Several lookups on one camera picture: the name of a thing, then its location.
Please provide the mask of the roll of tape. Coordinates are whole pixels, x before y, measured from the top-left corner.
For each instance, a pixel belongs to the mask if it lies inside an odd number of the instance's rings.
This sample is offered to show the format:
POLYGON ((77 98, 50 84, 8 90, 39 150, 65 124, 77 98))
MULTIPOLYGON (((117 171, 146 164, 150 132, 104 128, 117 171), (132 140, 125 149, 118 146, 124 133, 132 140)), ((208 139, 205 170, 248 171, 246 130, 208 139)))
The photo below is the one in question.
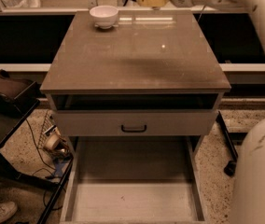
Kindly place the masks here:
POLYGON ((56 133, 52 133, 46 140, 44 148, 47 150, 54 150, 60 143, 60 136, 56 133))

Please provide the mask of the dark brown bag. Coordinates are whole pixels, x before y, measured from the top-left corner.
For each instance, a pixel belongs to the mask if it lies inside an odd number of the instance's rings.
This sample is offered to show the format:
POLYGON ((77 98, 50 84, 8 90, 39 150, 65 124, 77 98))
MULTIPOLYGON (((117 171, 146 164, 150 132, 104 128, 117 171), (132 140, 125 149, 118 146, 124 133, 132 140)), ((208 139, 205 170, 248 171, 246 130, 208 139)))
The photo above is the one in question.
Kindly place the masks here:
POLYGON ((0 113, 20 116, 36 102, 36 82, 30 79, 12 78, 0 70, 0 113))

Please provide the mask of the open grey middle drawer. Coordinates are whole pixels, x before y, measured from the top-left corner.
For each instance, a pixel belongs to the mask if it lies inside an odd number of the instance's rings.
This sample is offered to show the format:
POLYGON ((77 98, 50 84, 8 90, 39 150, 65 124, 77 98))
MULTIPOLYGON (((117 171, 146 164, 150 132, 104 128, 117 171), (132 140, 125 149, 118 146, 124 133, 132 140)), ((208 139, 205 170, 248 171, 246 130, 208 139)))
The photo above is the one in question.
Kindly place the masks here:
POLYGON ((61 224, 207 224, 187 138, 83 139, 61 224))

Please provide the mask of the white ceramic bowl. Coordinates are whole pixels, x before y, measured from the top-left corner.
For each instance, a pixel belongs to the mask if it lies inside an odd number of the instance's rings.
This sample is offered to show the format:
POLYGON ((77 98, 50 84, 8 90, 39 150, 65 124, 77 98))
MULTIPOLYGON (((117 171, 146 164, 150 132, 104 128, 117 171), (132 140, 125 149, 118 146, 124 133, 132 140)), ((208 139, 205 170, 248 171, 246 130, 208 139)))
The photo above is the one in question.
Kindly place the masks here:
POLYGON ((98 6, 90 10, 94 24, 103 29, 109 29, 116 24, 119 10, 113 6, 98 6))

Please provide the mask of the black side table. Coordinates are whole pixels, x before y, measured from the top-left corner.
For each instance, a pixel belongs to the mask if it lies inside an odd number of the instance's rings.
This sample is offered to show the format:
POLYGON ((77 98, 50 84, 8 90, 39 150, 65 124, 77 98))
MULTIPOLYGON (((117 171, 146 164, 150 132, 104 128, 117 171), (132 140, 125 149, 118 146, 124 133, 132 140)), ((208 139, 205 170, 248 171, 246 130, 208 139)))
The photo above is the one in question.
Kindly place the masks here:
MULTIPOLYGON (((20 113, 18 117, 9 117, 0 113, 0 148, 2 148, 10 136, 26 121, 32 112, 39 106, 40 101, 35 99, 25 113, 20 113)), ((72 168, 73 159, 66 163, 63 175, 58 182, 51 182, 37 176, 27 175, 16 170, 8 160, 0 153, 0 177, 11 180, 17 184, 32 186, 35 188, 48 190, 51 192, 48 203, 36 224, 47 224, 49 215, 54 208, 63 188, 68 180, 72 168)))

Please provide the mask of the grey drawer cabinet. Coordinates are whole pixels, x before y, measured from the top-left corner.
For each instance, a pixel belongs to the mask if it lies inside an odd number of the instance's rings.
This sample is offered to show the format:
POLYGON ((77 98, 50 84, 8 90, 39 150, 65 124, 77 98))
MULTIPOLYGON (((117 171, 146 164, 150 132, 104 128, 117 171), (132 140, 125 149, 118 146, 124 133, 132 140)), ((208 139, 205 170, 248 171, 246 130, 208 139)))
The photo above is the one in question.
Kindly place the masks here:
MULTIPOLYGON (((97 28, 88 12, 78 12, 41 86, 52 113, 218 113, 229 89, 230 83, 187 10, 124 10, 117 24, 107 30, 97 28)), ((63 137, 74 156, 81 138, 187 138, 194 160, 206 135, 63 137)))

